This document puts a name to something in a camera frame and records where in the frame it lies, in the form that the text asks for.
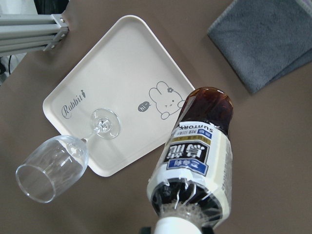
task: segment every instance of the clear plastic wine glass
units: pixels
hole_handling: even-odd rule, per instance
[[[65,192],[88,166],[87,142],[95,135],[106,140],[119,135],[120,120],[112,110],[95,110],[90,123],[89,136],[79,139],[60,135],[48,139],[16,169],[17,183],[29,198],[48,203]]]

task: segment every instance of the white tray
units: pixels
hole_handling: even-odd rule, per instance
[[[87,145],[89,167],[111,176],[167,140],[192,90],[147,24],[124,16],[44,100],[43,111],[62,135],[83,138],[94,110],[113,110],[120,135]]]

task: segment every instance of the gray cloth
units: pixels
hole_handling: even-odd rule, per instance
[[[235,0],[208,36],[255,93],[312,61],[312,1]]]

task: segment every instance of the rabbit illustration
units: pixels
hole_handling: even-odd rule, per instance
[[[151,88],[149,95],[161,113],[161,119],[167,119],[183,106],[181,95],[163,81],[158,82],[156,88]]]

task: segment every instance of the white bottle cap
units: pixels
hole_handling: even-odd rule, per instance
[[[201,234],[201,231],[183,218],[166,217],[157,222],[154,234]]]

